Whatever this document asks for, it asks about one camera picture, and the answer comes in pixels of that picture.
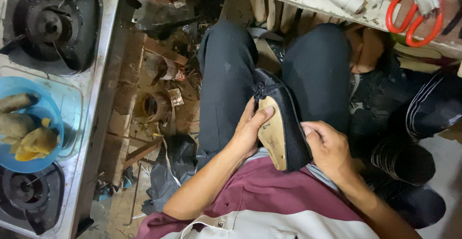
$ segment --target hand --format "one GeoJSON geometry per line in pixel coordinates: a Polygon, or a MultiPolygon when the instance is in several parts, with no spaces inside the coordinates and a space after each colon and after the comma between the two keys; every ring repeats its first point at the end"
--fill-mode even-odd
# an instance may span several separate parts
{"type": "Polygon", "coordinates": [[[256,113],[254,113],[254,107],[255,100],[252,97],[245,107],[233,138],[226,146],[226,148],[239,153],[244,159],[255,153],[257,150],[258,130],[274,115],[272,106],[256,113]]]}
{"type": "Polygon", "coordinates": [[[341,185],[356,177],[346,135],[325,122],[303,122],[316,166],[334,183],[341,185]]]}

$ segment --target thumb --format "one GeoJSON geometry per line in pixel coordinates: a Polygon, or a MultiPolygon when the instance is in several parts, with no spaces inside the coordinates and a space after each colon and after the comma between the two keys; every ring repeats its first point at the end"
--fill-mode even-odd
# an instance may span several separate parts
{"type": "Polygon", "coordinates": [[[318,151],[319,149],[324,147],[321,137],[315,130],[313,129],[305,130],[305,134],[306,134],[306,142],[308,142],[308,145],[311,148],[311,151],[318,151]]]}
{"type": "Polygon", "coordinates": [[[274,107],[272,106],[269,106],[263,110],[259,110],[255,113],[252,120],[250,120],[249,125],[253,129],[258,130],[273,115],[274,115],[274,107]]]}

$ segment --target stainless steel stove top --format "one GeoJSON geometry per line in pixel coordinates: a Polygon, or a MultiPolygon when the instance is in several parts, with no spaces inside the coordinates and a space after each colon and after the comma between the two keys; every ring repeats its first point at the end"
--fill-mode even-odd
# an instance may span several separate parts
{"type": "MultiPolygon", "coordinates": [[[[89,205],[91,205],[93,191],[88,190],[92,187],[91,183],[96,181],[96,170],[93,166],[90,170],[89,165],[94,165],[94,161],[96,161],[96,166],[99,163],[105,129],[109,120],[107,115],[110,115],[110,111],[99,110],[98,104],[102,104],[101,99],[104,97],[101,95],[102,89],[106,88],[105,92],[107,92],[107,89],[115,89],[114,85],[117,86],[119,74],[117,62],[111,64],[109,60],[115,56],[111,54],[113,35],[117,35],[116,28],[122,27],[116,16],[120,0],[99,1],[103,11],[101,30],[96,45],[95,60],[86,71],[69,77],[49,75],[12,63],[8,56],[0,55],[0,77],[24,77],[48,90],[61,109],[66,131],[70,133],[69,139],[65,141],[63,150],[56,160],[64,172],[65,188],[60,216],[55,227],[41,236],[36,236],[30,230],[0,220],[0,226],[32,238],[73,238],[79,223],[89,218],[89,205]],[[98,118],[99,115],[104,114],[106,116],[98,118]]],[[[0,0],[0,7],[2,7],[1,18],[3,19],[5,18],[6,0],[0,0]]],[[[3,36],[2,26],[0,26],[0,36],[3,36]]],[[[106,104],[105,107],[111,108],[112,106],[106,104]]]]}

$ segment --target stove burner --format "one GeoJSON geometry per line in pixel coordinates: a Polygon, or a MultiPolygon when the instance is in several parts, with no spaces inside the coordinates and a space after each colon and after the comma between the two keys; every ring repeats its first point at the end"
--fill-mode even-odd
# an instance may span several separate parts
{"type": "Polygon", "coordinates": [[[35,203],[42,197],[43,187],[40,182],[31,181],[37,179],[34,175],[18,175],[11,179],[10,186],[12,191],[12,198],[16,198],[21,202],[35,203]]]}
{"type": "Polygon", "coordinates": [[[35,25],[29,29],[34,29],[40,40],[49,44],[58,40],[68,41],[72,33],[70,18],[49,10],[40,12],[35,25]]]}
{"type": "Polygon", "coordinates": [[[3,48],[11,61],[56,75],[93,62],[98,0],[7,0],[3,48]]]}
{"type": "Polygon", "coordinates": [[[0,220],[43,234],[58,221],[63,183],[63,173],[55,163],[28,174],[0,167],[0,220]]]}

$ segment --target gas stove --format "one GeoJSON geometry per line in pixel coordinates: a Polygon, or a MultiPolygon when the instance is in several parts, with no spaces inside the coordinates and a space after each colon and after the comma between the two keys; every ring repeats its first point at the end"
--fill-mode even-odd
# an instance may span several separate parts
{"type": "Polygon", "coordinates": [[[0,226],[32,238],[66,239],[93,224],[96,172],[136,5],[0,0],[0,77],[24,77],[47,90],[65,129],[60,155],[43,171],[0,167],[0,226]]]}

